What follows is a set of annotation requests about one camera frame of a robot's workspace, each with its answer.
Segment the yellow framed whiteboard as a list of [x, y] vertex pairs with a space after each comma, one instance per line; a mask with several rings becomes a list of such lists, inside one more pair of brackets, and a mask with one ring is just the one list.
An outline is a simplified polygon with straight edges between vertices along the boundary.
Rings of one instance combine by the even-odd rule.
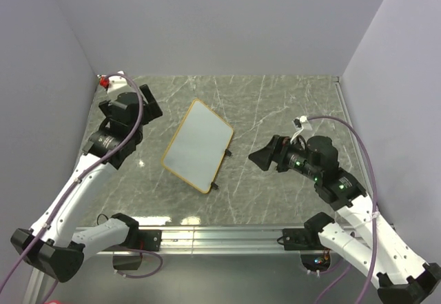
[[161, 165], [182, 181], [207, 194], [215, 181], [234, 134], [233, 127], [199, 99], [189, 106]]

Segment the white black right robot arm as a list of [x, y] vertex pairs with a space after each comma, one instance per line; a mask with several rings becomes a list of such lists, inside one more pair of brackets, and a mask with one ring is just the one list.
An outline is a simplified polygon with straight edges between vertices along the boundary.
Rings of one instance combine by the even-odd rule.
[[416, 254], [387, 223], [359, 180], [340, 166], [329, 137], [275, 135], [249, 160], [263, 171], [274, 163], [277, 172], [293, 170], [314, 182], [318, 196], [356, 234], [321, 212], [305, 222], [305, 243], [339, 254], [366, 276], [383, 303], [421, 303], [439, 286], [440, 266]]

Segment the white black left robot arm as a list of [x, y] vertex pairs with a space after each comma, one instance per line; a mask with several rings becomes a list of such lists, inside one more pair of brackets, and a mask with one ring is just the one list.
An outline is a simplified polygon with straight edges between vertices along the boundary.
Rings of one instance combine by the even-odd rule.
[[10, 239], [27, 264], [60, 283], [69, 281], [102, 250], [139, 248], [139, 222], [122, 213], [87, 231], [76, 231], [94, 196], [143, 140], [143, 126], [163, 114], [148, 85], [139, 90], [142, 101], [137, 93], [118, 89], [114, 100], [99, 104], [105, 118], [85, 144], [65, 187], [38, 221], [29, 229], [16, 229]]

